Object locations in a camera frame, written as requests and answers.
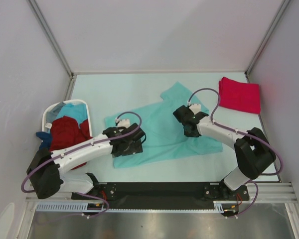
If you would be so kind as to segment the teal t-shirt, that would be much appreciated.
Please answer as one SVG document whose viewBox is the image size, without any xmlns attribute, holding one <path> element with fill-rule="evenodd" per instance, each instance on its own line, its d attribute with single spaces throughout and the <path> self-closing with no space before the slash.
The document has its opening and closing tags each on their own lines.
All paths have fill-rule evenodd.
<svg viewBox="0 0 299 239">
<path fill-rule="evenodd" d="M 173 112 L 184 105 L 192 92 L 177 82 L 161 93 L 162 102 L 134 109 L 126 117 L 131 122 L 142 122 L 147 139 L 143 152 L 114 159 L 114 168 L 130 168 L 148 163 L 220 153 L 222 143 L 210 137 L 186 137 L 182 125 Z"/>
</svg>

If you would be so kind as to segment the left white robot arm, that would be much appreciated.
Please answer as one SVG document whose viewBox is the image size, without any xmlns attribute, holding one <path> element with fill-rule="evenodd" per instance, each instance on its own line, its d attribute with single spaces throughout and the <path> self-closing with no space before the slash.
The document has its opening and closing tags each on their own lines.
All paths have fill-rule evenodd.
<svg viewBox="0 0 299 239">
<path fill-rule="evenodd" d="M 120 157 L 143 151 L 146 133 L 134 123 L 129 127 L 109 127 L 98 136 L 65 149 L 39 150 L 26 173 L 38 199 L 58 192 L 81 193 L 89 199 L 99 196 L 100 186 L 92 173 L 70 176 L 69 171 L 101 156 Z"/>
</svg>

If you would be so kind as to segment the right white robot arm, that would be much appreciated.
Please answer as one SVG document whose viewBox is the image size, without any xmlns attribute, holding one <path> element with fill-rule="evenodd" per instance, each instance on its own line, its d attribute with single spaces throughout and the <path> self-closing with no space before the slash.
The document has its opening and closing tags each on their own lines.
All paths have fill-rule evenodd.
<svg viewBox="0 0 299 239">
<path fill-rule="evenodd" d="M 190 106 L 177 108 L 173 115 L 182 124 L 187 137 L 211 137 L 235 151 L 237 167 L 224 179 L 220 195 L 231 200 L 238 194 L 238 188 L 257 179 L 276 160 L 276 155 L 267 138 L 259 128 L 239 131 L 217 123 L 204 112 L 194 112 Z"/>
</svg>

